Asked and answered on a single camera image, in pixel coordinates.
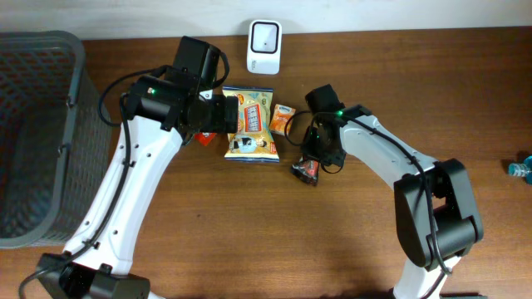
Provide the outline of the black red snack packet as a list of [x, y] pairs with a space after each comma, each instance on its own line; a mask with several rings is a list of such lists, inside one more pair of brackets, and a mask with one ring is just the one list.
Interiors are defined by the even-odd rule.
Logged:
[[291, 173], [305, 184], [317, 186], [319, 178], [319, 162], [302, 156], [298, 162], [291, 166]]

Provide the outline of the orange tissue pack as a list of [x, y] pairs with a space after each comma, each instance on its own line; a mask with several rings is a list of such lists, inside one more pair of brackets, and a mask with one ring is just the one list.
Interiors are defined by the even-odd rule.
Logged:
[[278, 135], [288, 134], [291, 129], [291, 124], [288, 121], [295, 113], [296, 110], [292, 107], [276, 104], [269, 124], [270, 132]]

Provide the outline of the red snack bag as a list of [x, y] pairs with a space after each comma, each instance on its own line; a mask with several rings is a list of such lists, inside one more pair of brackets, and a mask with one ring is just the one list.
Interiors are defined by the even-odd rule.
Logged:
[[216, 133], [197, 133], [195, 135], [195, 140], [197, 140], [201, 145], [207, 146], [215, 137]]

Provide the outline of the yellow wet wipes pack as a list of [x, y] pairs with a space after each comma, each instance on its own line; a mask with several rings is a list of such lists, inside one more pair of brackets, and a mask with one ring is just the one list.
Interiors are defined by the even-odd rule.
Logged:
[[238, 129], [228, 134], [227, 160], [248, 163], [278, 163], [278, 151], [269, 125], [273, 88], [224, 86], [225, 96], [239, 101]]

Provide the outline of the teal mouthwash bottle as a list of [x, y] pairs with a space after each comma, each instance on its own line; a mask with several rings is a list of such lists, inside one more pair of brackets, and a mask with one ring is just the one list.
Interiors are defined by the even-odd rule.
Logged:
[[532, 156], [524, 159], [522, 163], [511, 163], [508, 167], [508, 175], [523, 178], [527, 184], [531, 185], [531, 163]]

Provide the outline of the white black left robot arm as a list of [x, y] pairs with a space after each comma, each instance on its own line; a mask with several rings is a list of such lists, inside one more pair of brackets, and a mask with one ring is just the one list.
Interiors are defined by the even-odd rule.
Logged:
[[211, 94], [227, 56], [182, 37], [170, 65], [138, 71], [119, 99], [120, 138], [86, 216], [62, 253], [44, 253], [34, 278], [52, 298], [147, 298], [150, 280], [131, 273], [135, 244], [171, 160], [198, 133], [234, 133], [239, 102]]

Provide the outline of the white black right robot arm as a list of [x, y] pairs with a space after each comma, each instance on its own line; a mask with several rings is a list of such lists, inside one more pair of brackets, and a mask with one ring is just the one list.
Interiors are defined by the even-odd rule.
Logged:
[[392, 297], [441, 297], [454, 267], [484, 237], [466, 167], [413, 149], [366, 107], [346, 107], [330, 85], [310, 91], [305, 101], [313, 118], [300, 145], [303, 156], [322, 169], [341, 169], [351, 155], [393, 190], [406, 263]]

